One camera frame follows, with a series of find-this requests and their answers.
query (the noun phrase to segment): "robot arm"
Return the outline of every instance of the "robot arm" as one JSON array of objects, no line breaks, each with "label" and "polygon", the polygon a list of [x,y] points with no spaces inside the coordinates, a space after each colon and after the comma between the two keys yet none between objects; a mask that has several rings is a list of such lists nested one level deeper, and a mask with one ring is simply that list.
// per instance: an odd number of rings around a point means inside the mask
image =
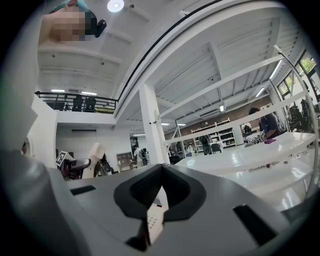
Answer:
[{"label": "robot arm", "polygon": [[94,177],[96,163],[104,157],[105,151],[106,148],[100,143],[95,143],[92,146],[87,157],[91,160],[91,163],[83,170],[82,179],[90,179]]}]

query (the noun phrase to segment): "white table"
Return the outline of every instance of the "white table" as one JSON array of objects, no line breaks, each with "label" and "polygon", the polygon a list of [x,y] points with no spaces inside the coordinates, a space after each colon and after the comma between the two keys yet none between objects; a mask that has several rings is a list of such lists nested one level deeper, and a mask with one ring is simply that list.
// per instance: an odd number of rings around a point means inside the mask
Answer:
[{"label": "white table", "polygon": [[315,140],[313,133],[286,132],[271,144],[224,151],[222,154],[186,157],[176,165],[213,175],[227,175],[257,168],[306,150]]},{"label": "white table", "polygon": [[312,171],[311,166],[299,159],[285,158],[270,168],[236,172],[225,175],[224,178],[238,183],[258,197],[265,197],[302,182]]}]

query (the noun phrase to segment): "black headphones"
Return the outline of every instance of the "black headphones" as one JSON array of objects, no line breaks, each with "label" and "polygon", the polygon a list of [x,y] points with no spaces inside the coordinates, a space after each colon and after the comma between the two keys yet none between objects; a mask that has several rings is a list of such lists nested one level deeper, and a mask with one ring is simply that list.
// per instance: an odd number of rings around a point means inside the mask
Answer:
[{"label": "black headphones", "polygon": [[107,23],[104,19],[101,19],[97,24],[96,24],[96,30],[94,33],[95,38],[100,37],[101,33],[105,30],[107,27]]}]

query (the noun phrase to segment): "white wall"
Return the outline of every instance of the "white wall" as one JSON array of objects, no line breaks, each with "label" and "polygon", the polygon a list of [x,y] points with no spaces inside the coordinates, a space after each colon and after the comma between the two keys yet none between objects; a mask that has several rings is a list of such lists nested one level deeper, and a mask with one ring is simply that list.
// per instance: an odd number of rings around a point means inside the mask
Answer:
[{"label": "white wall", "polygon": [[46,167],[55,168],[57,112],[36,96],[31,108],[37,118],[27,138],[32,144],[34,157]]},{"label": "white wall", "polygon": [[59,152],[74,152],[76,159],[87,158],[94,143],[98,142],[106,148],[105,155],[110,166],[119,172],[117,154],[131,152],[129,129],[112,130],[110,127],[98,127],[96,132],[71,132],[71,130],[70,127],[57,128],[56,148]]},{"label": "white wall", "polygon": [[57,111],[57,122],[67,124],[105,124],[114,126],[116,119],[113,114]]},{"label": "white wall", "polygon": [[138,138],[139,148],[146,149],[148,151],[146,136],[139,136],[137,138]]}]

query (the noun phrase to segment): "ceiling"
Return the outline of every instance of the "ceiling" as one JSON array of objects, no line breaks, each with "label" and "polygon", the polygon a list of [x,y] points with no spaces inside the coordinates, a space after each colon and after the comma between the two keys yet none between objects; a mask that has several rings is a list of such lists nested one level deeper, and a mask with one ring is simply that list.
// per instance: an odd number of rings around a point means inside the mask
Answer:
[{"label": "ceiling", "polygon": [[105,19],[99,38],[56,44],[46,42],[38,50],[39,89],[78,89],[117,99],[133,68],[148,48],[172,24],[179,11],[197,0],[124,0],[124,8],[112,13],[109,0],[86,0],[97,19]]},{"label": "ceiling", "polygon": [[[211,1],[125,0],[124,9],[118,13],[108,11],[107,0],[86,2],[98,20],[106,20],[107,28],[98,39],[42,45],[38,51],[42,91],[78,89],[117,99],[144,53],[184,15],[180,11],[192,12]],[[154,72],[159,72],[160,78],[154,76],[147,83],[154,86],[159,112],[163,113],[221,79],[276,56],[273,45],[295,58],[303,50],[303,42],[302,29],[286,9],[248,10],[222,19],[191,38],[183,51],[174,52]],[[286,71],[283,64],[272,78],[274,83]],[[246,73],[177,108],[162,118],[163,123],[170,123],[164,131],[172,130],[175,120],[187,125],[203,121],[204,114],[221,104],[228,111],[254,100],[261,87],[269,86],[266,82],[276,65]],[[139,131],[143,129],[139,94],[121,120],[133,122]]]},{"label": "ceiling", "polygon": [[[209,27],[192,38],[183,52],[172,54],[172,58],[159,67],[160,80],[149,79],[156,92],[159,112],[163,113],[221,79],[276,56],[276,44],[291,58],[301,52],[301,37],[299,24],[284,8],[248,11]],[[163,123],[171,123],[163,127],[164,131],[174,129],[174,120],[187,125],[201,122],[206,119],[202,117],[204,114],[219,109],[223,103],[229,111],[255,100],[259,90],[270,85],[268,80],[277,64],[274,62],[246,73],[170,112],[161,119]],[[282,72],[278,68],[272,80]],[[128,120],[142,120],[140,103],[128,108],[125,115]]]}]

